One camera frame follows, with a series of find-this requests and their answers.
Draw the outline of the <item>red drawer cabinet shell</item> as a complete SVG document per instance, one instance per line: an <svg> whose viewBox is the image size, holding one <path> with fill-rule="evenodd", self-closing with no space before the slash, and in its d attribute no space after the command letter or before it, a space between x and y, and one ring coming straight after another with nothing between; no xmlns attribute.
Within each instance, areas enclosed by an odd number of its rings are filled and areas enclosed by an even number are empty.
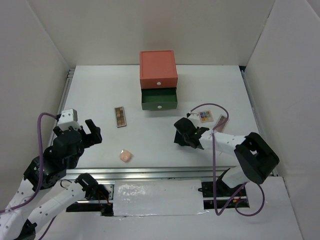
<svg viewBox="0 0 320 240"><path fill-rule="evenodd" d="M139 76L140 79L178 79L174 51L141 51L139 54Z"/></svg>

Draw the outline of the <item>white foil covered panel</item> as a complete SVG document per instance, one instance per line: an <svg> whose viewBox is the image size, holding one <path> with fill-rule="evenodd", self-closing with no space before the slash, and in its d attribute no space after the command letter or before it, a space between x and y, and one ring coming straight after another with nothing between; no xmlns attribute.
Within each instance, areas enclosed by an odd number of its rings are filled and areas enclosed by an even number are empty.
<svg viewBox="0 0 320 240"><path fill-rule="evenodd" d="M203 214L202 186L198 179L117 181L113 214L131 216L188 216Z"/></svg>

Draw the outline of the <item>pink clear blush case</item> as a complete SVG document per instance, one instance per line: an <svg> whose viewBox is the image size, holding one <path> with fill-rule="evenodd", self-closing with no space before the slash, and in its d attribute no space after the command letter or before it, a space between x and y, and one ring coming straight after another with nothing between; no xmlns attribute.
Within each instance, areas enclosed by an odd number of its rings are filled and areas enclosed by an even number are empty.
<svg viewBox="0 0 320 240"><path fill-rule="evenodd" d="M221 114L214 126L214 130L216 132L223 133L228 121L229 118L226 115Z"/></svg>

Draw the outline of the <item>green drawer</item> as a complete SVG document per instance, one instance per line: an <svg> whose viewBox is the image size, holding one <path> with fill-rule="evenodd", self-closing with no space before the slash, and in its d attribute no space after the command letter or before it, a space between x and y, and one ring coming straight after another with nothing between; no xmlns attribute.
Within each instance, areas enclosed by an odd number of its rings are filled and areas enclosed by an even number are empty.
<svg viewBox="0 0 320 240"><path fill-rule="evenodd" d="M176 88L141 90L141 107L144 111L173 110L178 106Z"/></svg>

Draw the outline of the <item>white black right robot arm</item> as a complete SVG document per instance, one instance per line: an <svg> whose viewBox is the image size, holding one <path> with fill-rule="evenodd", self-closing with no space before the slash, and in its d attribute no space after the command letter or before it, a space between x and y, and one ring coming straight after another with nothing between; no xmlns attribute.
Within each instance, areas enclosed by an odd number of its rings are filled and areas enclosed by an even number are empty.
<svg viewBox="0 0 320 240"><path fill-rule="evenodd" d="M231 196L248 182L261 185L280 162L256 132L245 136L226 134L208 127L196 127L186 117L179 119L174 127L174 143L182 147L214 150L236 157L238 166L225 170L215 181L217 193L223 196Z"/></svg>

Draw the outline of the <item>colourful square eyeshadow palette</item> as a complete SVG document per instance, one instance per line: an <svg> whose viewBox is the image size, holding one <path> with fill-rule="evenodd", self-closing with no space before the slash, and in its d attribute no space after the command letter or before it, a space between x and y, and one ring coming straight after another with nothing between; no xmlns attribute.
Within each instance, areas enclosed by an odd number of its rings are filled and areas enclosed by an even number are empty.
<svg viewBox="0 0 320 240"><path fill-rule="evenodd" d="M199 111L198 116L201 123L213 122L214 118L210 110Z"/></svg>

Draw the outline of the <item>peach makeup sponge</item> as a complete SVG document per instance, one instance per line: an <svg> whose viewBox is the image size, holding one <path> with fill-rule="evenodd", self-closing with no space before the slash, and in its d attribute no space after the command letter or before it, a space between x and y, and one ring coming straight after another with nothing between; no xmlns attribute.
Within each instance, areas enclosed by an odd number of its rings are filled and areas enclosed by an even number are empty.
<svg viewBox="0 0 320 240"><path fill-rule="evenodd" d="M134 155L126 149L122 149L119 154L120 160L124 163L129 163L133 157L134 157Z"/></svg>

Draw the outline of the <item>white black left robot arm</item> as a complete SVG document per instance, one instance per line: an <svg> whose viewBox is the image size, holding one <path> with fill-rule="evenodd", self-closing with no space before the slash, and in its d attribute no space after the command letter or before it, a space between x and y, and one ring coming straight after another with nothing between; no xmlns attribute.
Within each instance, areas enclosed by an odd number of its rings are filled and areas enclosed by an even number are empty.
<svg viewBox="0 0 320 240"><path fill-rule="evenodd" d="M79 200L108 200L109 192L89 173L81 173L61 193L44 204L41 199L67 170L74 169L85 149L102 142L101 129L85 121L90 133L72 126L56 126L53 144L41 150L23 174L20 186L5 210L0 212L2 240L33 240L37 232L59 213Z"/></svg>

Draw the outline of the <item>brown eyeshadow palette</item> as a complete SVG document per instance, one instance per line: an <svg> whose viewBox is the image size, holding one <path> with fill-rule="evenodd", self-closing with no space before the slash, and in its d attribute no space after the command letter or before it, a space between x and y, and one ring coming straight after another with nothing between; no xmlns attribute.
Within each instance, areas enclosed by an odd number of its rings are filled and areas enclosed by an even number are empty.
<svg viewBox="0 0 320 240"><path fill-rule="evenodd" d="M125 109L123 106L114 108L116 127L122 128L127 126Z"/></svg>

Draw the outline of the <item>red top drawer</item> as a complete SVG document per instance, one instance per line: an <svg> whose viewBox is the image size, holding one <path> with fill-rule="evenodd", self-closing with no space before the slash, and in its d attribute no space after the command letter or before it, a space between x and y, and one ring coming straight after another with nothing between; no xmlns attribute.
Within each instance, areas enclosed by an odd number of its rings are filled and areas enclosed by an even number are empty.
<svg viewBox="0 0 320 240"><path fill-rule="evenodd" d="M142 89L176 88L177 83L178 83L177 77L141 78L140 79L140 86Z"/></svg>

